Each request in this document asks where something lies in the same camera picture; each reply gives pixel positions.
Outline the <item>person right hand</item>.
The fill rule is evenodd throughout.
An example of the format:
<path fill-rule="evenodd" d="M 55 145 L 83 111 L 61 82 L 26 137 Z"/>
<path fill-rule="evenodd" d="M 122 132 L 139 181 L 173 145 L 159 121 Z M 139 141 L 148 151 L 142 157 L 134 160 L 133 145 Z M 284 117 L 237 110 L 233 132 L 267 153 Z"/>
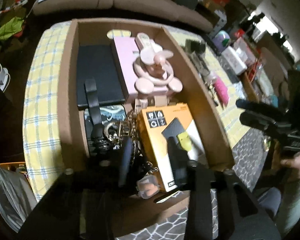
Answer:
<path fill-rule="evenodd" d="M 293 158 L 284 158 L 281 156 L 281 153 L 282 147 L 280 143 L 275 140 L 271 169 L 275 172 L 285 169 L 283 176 L 287 183 L 300 180 L 300 152 L 294 154 Z"/>

